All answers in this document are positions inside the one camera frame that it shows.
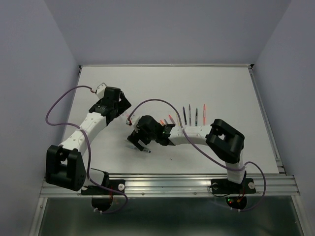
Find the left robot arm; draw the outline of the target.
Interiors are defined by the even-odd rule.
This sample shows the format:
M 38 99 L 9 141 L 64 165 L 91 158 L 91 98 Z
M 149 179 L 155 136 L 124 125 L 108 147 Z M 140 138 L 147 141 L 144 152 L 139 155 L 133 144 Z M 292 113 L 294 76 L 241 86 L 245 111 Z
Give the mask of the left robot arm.
M 103 194 L 109 190 L 109 181 L 103 177 L 91 180 L 91 143 L 97 135 L 128 108 L 130 102 L 121 89 L 101 84 L 92 90 L 99 100 L 89 109 L 80 125 L 72 124 L 76 130 L 59 145 L 51 145 L 46 152 L 45 180 L 48 184 L 78 191 L 92 185 Z

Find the green gel pen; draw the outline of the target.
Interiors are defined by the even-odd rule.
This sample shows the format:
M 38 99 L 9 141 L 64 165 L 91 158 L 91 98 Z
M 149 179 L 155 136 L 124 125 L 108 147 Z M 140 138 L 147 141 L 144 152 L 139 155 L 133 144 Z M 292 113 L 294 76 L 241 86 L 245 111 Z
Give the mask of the green gel pen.
M 198 108 L 195 109 L 195 126 L 198 126 Z

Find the orange highlighter pen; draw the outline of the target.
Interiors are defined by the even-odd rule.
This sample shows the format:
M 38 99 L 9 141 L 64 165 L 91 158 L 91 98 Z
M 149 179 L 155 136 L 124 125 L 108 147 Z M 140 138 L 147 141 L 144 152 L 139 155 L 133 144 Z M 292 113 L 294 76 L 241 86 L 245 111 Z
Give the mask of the orange highlighter pen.
M 206 105 L 203 104 L 203 125 L 206 125 Z

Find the purple pen white label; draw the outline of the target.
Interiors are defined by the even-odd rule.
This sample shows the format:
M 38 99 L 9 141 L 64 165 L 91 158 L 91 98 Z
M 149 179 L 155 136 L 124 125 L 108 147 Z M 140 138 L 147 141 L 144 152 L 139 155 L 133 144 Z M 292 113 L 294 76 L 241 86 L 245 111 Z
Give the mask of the purple pen white label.
M 189 104 L 189 126 L 192 125 L 192 122 L 191 122 L 191 106 Z

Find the dark purple gel pen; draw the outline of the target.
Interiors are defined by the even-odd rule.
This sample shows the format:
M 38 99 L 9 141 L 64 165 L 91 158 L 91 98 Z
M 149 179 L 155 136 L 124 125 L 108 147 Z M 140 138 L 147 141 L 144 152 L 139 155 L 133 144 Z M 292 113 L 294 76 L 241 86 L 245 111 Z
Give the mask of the dark purple gel pen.
M 184 123 L 185 123 L 185 125 L 187 125 L 188 122 L 187 122 L 186 110 L 185 110 L 184 106 L 183 106 L 183 117 L 184 117 Z

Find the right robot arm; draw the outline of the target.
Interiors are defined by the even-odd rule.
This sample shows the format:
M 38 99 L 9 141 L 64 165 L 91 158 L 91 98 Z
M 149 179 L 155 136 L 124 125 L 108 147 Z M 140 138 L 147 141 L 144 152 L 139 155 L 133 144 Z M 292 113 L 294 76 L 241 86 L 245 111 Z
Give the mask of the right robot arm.
M 151 116 L 142 116 L 133 125 L 133 132 L 127 140 L 140 151 L 145 149 L 140 142 L 148 145 L 151 141 L 162 146 L 208 146 L 225 163 L 223 167 L 227 170 L 227 188 L 237 192 L 244 187 L 242 151 L 245 136 L 222 119 L 215 119 L 211 125 L 181 127 L 175 124 L 162 125 Z

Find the blue clear pen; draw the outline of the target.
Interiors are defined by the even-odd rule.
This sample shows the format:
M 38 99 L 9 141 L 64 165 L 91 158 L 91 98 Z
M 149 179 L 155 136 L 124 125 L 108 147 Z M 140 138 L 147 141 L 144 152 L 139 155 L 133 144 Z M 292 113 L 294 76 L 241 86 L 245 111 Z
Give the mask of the blue clear pen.
M 140 149 L 138 149 L 137 147 L 132 146 L 132 145 L 125 145 L 125 147 L 132 149 L 132 150 L 141 151 Z M 151 153 L 151 151 L 148 148 L 143 148 L 142 152 Z

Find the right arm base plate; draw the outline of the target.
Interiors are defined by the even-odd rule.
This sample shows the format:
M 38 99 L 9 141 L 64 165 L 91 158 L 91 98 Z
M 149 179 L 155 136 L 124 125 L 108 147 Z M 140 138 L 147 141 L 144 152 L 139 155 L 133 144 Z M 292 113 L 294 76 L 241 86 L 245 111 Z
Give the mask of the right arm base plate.
M 241 184 L 223 178 L 212 179 L 208 189 L 215 197 L 225 198 L 227 205 L 236 210 L 244 210 L 248 202 L 247 195 L 256 193 L 252 178 L 245 178 Z

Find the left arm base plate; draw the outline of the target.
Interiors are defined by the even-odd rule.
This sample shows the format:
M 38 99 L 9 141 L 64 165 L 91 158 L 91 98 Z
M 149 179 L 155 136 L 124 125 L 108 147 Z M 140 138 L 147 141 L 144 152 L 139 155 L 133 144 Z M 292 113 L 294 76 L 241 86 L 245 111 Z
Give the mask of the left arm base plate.
M 81 195 L 91 197 L 93 211 L 99 214 L 111 214 L 122 210 L 128 203 L 125 194 L 124 179 L 110 179 L 106 189 L 90 185 L 82 187 Z

